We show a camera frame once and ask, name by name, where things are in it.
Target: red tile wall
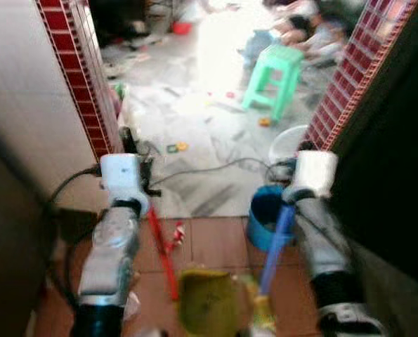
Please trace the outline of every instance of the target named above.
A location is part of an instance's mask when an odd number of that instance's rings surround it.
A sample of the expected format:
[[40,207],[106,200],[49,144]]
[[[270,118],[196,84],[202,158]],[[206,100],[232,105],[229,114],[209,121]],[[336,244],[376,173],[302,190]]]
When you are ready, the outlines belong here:
[[369,0],[346,45],[306,140],[329,150],[355,112],[418,0]]
[[74,105],[96,158],[121,152],[117,118],[103,75],[86,0],[36,0]]

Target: green stool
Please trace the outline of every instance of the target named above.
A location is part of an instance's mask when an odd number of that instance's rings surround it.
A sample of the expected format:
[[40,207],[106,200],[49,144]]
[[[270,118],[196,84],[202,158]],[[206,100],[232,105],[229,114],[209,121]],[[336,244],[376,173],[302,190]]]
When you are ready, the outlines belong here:
[[[273,44],[262,51],[249,80],[242,103],[243,108],[249,108],[253,101],[269,105],[273,108],[271,119],[279,121],[285,106],[293,98],[296,90],[302,59],[303,53],[298,49],[278,44]],[[282,77],[278,81],[272,78],[275,70],[282,72]],[[273,98],[261,94],[268,83],[278,87],[277,95]]]

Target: blue bucket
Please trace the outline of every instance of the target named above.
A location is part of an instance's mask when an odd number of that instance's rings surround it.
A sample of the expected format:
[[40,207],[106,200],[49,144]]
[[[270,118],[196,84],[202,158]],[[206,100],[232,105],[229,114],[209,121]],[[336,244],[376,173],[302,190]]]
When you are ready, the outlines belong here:
[[[268,251],[275,234],[277,217],[282,207],[283,187],[260,187],[251,201],[247,237],[261,251]],[[288,236],[280,235],[282,245],[288,241]]]

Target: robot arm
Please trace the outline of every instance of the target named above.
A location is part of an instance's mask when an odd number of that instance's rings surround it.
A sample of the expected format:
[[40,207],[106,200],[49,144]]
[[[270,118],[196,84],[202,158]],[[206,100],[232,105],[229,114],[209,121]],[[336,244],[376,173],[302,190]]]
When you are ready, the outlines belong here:
[[101,172],[111,206],[93,231],[93,247],[79,284],[74,337],[121,335],[139,219],[148,210],[136,155],[106,155],[101,158]]
[[337,157],[331,152],[301,151],[292,184],[283,199],[297,209],[295,231],[306,259],[325,336],[385,336],[367,311],[341,225],[323,197],[334,182]]

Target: blue handle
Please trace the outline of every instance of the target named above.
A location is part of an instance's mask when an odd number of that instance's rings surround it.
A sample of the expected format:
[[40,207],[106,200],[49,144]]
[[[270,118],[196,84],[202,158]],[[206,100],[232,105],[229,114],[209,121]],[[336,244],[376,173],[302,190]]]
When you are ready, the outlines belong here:
[[293,238],[292,228],[294,223],[294,207],[284,205],[280,209],[279,218],[277,219],[276,231],[271,242],[270,251],[266,259],[265,270],[263,271],[260,294],[268,295],[270,292],[271,281],[276,273],[277,260],[282,248]]

